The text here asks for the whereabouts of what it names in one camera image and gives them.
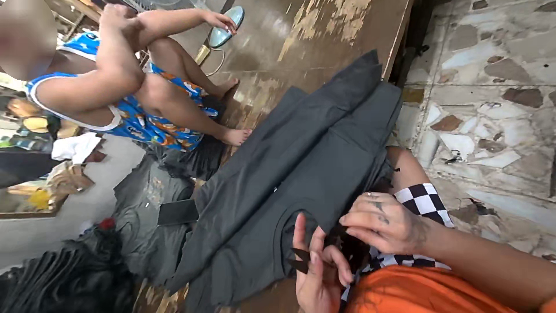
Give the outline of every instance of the bare foot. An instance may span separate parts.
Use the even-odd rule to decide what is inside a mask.
[[[233,146],[240,146],[251,135],[251,129],[227,129],[224,136],[220,139],[223,143]]]
[[[218,85],[219,92],[215,95],[218,99],[222,99],[230,89],[240,83],[239,79],[230,79],[222,85]]]

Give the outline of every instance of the white cloth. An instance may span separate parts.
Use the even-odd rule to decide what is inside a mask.
[[[96,137],[95,133],[58,139],[54,141],[52,147],[52,159],[57,161],[72,160],[74,164],[83,164],[101,140],[102,138]]]

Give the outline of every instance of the red object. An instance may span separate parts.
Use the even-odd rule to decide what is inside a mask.
[[[109,229],[113,229],[116,226],[116,221],[112,218],[105,218],[98,224],[98,227],[103,231],[107,231]]]

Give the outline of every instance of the finger tattoo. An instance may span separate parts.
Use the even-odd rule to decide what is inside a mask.
[[[386,225],[390,225],[390,221],[385,218],[384,216],[379,216],[379,220],[383,223],[385,223]]]
[[[382,202],[378,202],[378,201],[369,201],[369,200],[365,200],[365,201],[367,201],[368,203],[370,203],[370,204],[376,206],[377,209],[379,209],[381,212],[384,213],[384,210],[382,209]]]

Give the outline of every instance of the blue tank top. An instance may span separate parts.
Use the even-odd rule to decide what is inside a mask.
[[[99,44],[100,39],[98,38],[97,34],[93,32],[87,32],[78,35],[74,39],[65,43],[62,47],[59,48],[59,50],[75,53],[89,60],[96,61]],[[205,112],[207,116],[215,118],[218,115],[218,111],[206,108],[202,105],[203,97],[207,95],[207,93],[202,88],[179,77],[168,74],[152,63],[150,64],[150,69],[151,72],[161,75],[166,80],[169,80],[171,83],[178,86],[180,90],[187,92],[189,94],[189,97],[199,106],[199,108],[203,112]],[[161,144],[167,148],[178,149],[182,151],[192,151],[198,146],[199,142],[203,138],[203,134],[197,131],[176,126],[163,117],[154,116],[147,113],[141,107],[134,95],[128,95],[114,105],[108,106],[110,111],[114,114],[114,118],[112,122],[106,126],[94,126],[82,123],[70,118],[69,116],[65,116],[61,113],[47,108],[37,99],[37,86],[40,83],[56,77],[75,76],[77,75],[61,72],[54,72],[51,74],[40,76],[27,84],[27,94],[37,105],[57,115],[61,119],[72,121],[79,126],[91,129],[99,133],[129,137],[133,140]]]

